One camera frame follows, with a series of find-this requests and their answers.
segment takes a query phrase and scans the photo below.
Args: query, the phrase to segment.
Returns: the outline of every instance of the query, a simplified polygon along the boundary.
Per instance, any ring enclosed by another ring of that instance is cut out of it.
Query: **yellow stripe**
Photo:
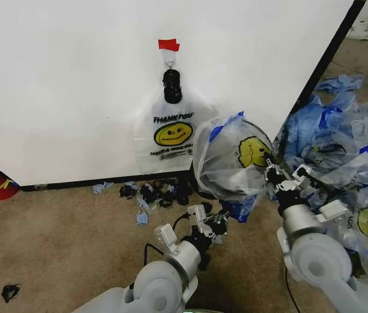
[[[2,189],[2,188],[6,189],[8,184],[10,184],[10,183],[13,183],[13,181],[10,180],[10,179],[6,179],[6,181],[0,185],[0,189]]]

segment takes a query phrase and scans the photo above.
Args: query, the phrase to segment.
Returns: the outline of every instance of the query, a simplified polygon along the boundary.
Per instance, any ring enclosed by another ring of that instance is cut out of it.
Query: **black debris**
[[[212,204],[209,203],[209,202],[201,202],[202,205],[204,205],[204,210],[205,210],[205,213],[208,215],[211,213],[212,211]]]
[[[120,197],[132,199],[137,191],[130,185],[124,185],[120,189]],[[192,195],[192,187],[185,175],[168,179],[155,179],[152,185],[145,183],[139,191],[147,204],[158,201],[161,207],[170,207],[174,200],[180,205],[188,205],[189,196]]]
[[[20,291],[20,285],[6,285],[3,287],[1,296],[3,297],[5,303],[9,303],[10,300],[15,298]]]
[[[185,176],[178,178],[177,188],[177,202],[181,205],[187,205],[190,202],[189,196],[192,195],[192,188],[188,179]]]
[[[147,183],[140,187],[140,193],[147,204],[156,200],[156,193],[153,191],[152,186]]]
[[[137,190],[133,189],[129,185],[124,185],[120,188],[120,197],[126,197],[126,199],[130,200],[136,195]]]

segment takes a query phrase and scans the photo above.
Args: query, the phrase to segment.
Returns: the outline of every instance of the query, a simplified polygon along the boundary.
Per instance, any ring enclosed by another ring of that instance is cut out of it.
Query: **blue plastic bag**
[[[320,82],[315,90],[325,90],[328,93],[337,94],[340,91],[359,89],[364,81],[363,75],[339,75],[335,78],[328,78]]]
[[[319,96],[311,95],[309,102],[287,122],[287,146],[285,159],[300,155],[304,147],[314,138],[320,125],[322,102]]]

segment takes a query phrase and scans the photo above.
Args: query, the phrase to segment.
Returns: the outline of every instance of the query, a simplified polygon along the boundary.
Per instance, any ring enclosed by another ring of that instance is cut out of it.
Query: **yellow smiley face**
[[[155,142],[161,146],[174,146],[186,142],[192,135],[192,126],[176,122],[159,128],[154,135]]]
[[[359,211],[358,227],[362,234],[368,237],[368,208]]]
[[[266,165],[265,152],[271,154],[269,148],[256,136],[242,140],[238,146],[238,152],[238,160],[244,168],[252,164],[264,167]]]

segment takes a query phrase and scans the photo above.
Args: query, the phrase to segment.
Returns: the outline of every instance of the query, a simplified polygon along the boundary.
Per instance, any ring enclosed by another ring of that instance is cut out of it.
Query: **red tape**
[[[159,44],[159,49],[166,49],[166,50],[171,50],[171,51],[179,51],[179,46],[180,44],[177,44],[177,40],[176,39],[160,39],[158,40],[158,44]]]

